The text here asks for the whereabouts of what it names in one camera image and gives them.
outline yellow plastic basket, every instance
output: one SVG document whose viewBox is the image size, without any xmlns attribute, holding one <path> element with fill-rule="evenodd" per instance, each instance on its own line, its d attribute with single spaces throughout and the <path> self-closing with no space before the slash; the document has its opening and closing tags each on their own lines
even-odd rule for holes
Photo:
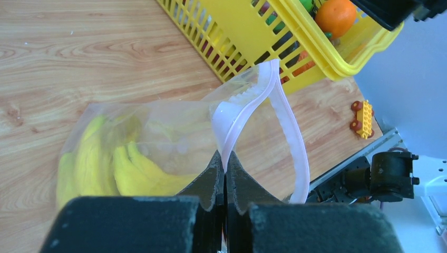
<svg viewBox="0 0 447 253">
<path fill-rule="evenodd" d="M 358 9 L 356 23 L 333 46 L 299 0 L 157 1 L 223 82 L 279 58 L 287 94 L 357 74 L 403 26 L 389 32 Z"/>
</svg>

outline yellow banana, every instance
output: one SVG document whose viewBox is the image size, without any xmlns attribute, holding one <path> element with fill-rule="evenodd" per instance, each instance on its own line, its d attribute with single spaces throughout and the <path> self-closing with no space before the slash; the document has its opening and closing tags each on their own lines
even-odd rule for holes
<svg viewBox="0 0 447 253">
<path fill-rule="evenodd" d="M 125 146 L 117 147 L 113 154 L 116 186 L 123 196 L 151 196 L 156 183 L 140 171 L 128 158 Z"/>
<path fill-rule="evenodd" d="M 118 190 L 113 174 L 108 171 L 111 153 L 103 152 L 102 127 L 107 122 L 104 115 L 94 118 L 82 134 L 75 159 L 75 183 L 82 196 L 113 196 Z"/>
<path fill-rule="evenodd" d="M 141 122 L 135 115 L 122 114 L 104 128 L 104 147 L 114 149 L 135 141 L 141 133 Z"/>
<path fill-rule="evenodd" d="M 135 142 L 115 150 L 115 180 L 124 196 L 173 196 L 192 182 L 197 175 L 171 175 L 143 156 Z"/>
<path fill-rule="evenodd" d="M 71 152 L 63 154 L 59 160 L 56 186 L 56 202 L 59 209 L 79 196 L 73 181 L 74 160 L 75 155 Z"/>
</svg>

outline wood grain surface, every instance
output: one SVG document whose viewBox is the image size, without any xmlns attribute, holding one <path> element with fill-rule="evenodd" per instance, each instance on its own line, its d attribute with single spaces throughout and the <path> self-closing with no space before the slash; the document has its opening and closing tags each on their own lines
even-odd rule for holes
<svg viewBox="0 0 447 253">
<path fill-rule="evenodd" d="M 3 0 L 0 38 L 1 252 L 38 251 L 56 215 L 58 153 L 89 103 L 196 100 L 220 85 L 153 0 Z M 372 142 L 348 128 L 362 99 L 352 79 L 289 96 L 312 178 Z M 290 192 L 278 171 L 255 178 Z"/>
</svg>

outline yellow toy block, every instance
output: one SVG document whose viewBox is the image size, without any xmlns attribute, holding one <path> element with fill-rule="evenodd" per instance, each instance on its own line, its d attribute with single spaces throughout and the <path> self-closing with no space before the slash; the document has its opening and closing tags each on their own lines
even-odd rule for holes
<svg viewBox="0 0 447 253">
<path fill-rule="evenodd" d="M 351 109 L 356 113 L 355 120 L 349 126 L 363 139 L 371 138 L 374 135 L 373 130 L 373 106 L 365 100 L 363 102 L 355 101 Z"/>
</svg>

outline clear plastic bag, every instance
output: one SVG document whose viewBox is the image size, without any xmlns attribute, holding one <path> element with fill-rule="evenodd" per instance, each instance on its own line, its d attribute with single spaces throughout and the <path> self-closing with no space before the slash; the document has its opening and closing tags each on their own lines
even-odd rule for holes
<svg viewBox="0 0 447 253">
<path fill-rule="evenodd" d="M 225 171 L 235 150 L 276 197 L 293 192 L 291 202 L 305 201 L 307 156 L 278 60 L 241 73 L 201 101 L 90 104 L 61 151 L 57 204 L 78 196 L 175 195 L 216 149 Z"/>
</svg>

